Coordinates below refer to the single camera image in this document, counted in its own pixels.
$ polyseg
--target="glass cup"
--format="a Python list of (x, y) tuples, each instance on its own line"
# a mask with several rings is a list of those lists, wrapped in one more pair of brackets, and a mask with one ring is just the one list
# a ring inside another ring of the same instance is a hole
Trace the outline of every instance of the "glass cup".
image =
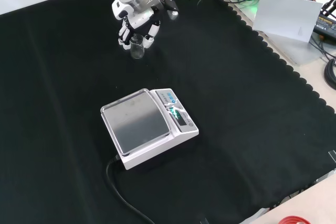
[(142, 42), (143, 36), (140, 34), (134, 34), (131, 38), (131, 56), (133, 59), (141, 59), (145, 54), (145, 49)]

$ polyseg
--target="scale platform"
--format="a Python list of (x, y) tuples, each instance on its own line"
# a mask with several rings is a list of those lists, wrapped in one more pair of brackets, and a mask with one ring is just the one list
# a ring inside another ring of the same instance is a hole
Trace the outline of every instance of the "scale platform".
[(142, 89), (100, 112), (126, 169), (198, 135), (171, 89)]

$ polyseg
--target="black cloth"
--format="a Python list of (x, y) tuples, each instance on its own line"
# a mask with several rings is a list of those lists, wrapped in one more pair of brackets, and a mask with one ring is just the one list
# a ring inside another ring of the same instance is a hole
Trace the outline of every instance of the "black cloth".
[(100, 108), (172, 88), (199, 136), (131, 169), (121, 194), (157, 224), (239, 223), (334, 168), (336, 118), (217, 0), (178, 0), (153, 46), (118, 45), (113, 0), (50, 0), (0, 17), (0, 222), (143, 223), (103, 179)]

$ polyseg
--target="digital scale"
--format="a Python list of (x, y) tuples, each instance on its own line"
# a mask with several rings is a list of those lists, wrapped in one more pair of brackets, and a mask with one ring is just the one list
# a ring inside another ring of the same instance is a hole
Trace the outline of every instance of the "digital scale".
[(171, 89), (142, 89), (100, 112), (127, 170), (198, 135)]

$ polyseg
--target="black power cable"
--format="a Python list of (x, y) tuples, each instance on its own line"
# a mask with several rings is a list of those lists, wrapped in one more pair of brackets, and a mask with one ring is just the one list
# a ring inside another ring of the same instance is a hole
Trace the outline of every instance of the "black power cable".
[(131, 204), (129, 204), (118, 192), (117, 188), (115, 187), (115, 184), (113, 182), (113, 180), (110, 178), (109, 175), (109, 168), (111, 165), (114, 165), (117, 161), (120, 160), (119, 155), (115, 156), (113, 159), (111, 159), (107, 166), (106, 166), (106, 179), (110, 185), (110, 187), (112, 188), (112, 190), (114, 191), (114, 193), (119, 197), (119, 199), (129, 208), (131, 209), (133, 212), (135, 212), (137, 215), (139, 215), (141, 218), (143, 218), (145, 221), (147, 221), (150, 224), (155, 224), (150, 218), (148, 218), (146, 215), (144, 215), (142, 212), (140, 212), (139, 210), (137, 210), (135, 207), (133, 207)]

